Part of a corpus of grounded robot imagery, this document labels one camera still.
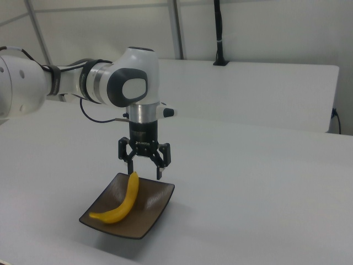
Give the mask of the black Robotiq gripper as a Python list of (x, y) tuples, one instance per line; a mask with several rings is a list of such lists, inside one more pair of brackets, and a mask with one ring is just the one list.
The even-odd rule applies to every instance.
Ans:
[(171, 163), (170, 144), (158, 143), (158, 122), (134, 123), (129, 122), (130, 139), (122, 137), (118, 145), (118, 159), (127, 164), (128, 174), (133, 173), (133, 158), (137, 156), (148, 157), (156, 165), (156, 178), (162, 178), (162, 171)]

